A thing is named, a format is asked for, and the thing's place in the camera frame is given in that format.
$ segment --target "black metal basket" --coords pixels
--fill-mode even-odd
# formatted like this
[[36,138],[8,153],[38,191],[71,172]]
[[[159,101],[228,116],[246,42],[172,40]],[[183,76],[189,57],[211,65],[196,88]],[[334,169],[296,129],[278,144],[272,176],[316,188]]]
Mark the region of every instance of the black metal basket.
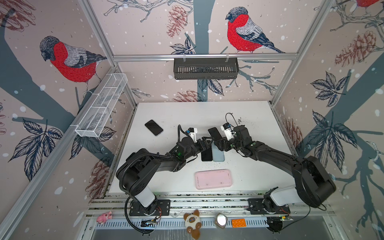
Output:
[[237,58],[175,58],[175,79],[235,79],[239,73]]

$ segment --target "orange toy block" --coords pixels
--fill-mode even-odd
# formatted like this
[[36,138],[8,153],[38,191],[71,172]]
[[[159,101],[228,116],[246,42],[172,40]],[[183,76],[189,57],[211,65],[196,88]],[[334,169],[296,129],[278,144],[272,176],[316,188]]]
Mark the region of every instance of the orange toy block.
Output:
[[245,219],[232,219],[232,227],[246,227]]

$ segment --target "bird head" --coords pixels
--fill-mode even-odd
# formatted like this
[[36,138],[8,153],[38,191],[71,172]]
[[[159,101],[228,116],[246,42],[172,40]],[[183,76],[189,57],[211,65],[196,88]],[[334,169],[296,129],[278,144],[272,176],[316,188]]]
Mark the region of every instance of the bird head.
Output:
[[55,53],[53,51],[54,46],[60,41],[54,36],[45,37],[40,43],[40,51],[44,61],[50,59],[51,61],[56,60]]
[[235,7],[229,11],[229,13],[225,19],[228,20],[229,22],[233,23],[236,20],[236,18],[242,14],[245,14],[245,15],[248,14],[248,11],[246,10],[246,8],[245,7]]

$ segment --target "pink toy figurine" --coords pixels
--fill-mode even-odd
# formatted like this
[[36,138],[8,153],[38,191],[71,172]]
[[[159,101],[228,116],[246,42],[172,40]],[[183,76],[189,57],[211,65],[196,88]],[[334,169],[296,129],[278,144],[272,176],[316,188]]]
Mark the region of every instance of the pink toy figurine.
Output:
[[97,222],[103,225],[108,219],[112,219],[112,212],[106,212],[97,217]]

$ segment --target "white table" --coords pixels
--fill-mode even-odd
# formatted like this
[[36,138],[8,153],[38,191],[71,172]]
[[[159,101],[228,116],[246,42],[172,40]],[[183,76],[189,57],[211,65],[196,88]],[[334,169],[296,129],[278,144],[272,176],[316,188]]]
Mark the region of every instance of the white table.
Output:
[[[267,101],[242,102],[200,102],[200,103],[140,103],[132,122],[118,168],[127,157],[141,148],[149,152],[165,154],[177,142],[177,125],[183,130],[197,128],[197,138],[210,136],[208,129],[220,126],[225,121],[225,114],[233,113],[236,121],[248,129],[252,140],[260,141],[272,148],[289,153],[288,145],[280,131],[276,119]],[[164,131],[154,136],[144,124],[153,119]],[[235,124],[228,115],[229,123]],[[237,194],[251,191],[264,191],[273,187],[286,187],[294,184],[288,173],[264,162],[244,158],[235,150],[224,152],[224,162],[202,162],[198,158],[186,164],[178,172],[157,172],[148,186],[155,194]],[[232,186],[220,189],[198,190],[195,187],[195,173],[198,171],[229,169]],[[114,177],[110,194],[121,194],[119,181]]]

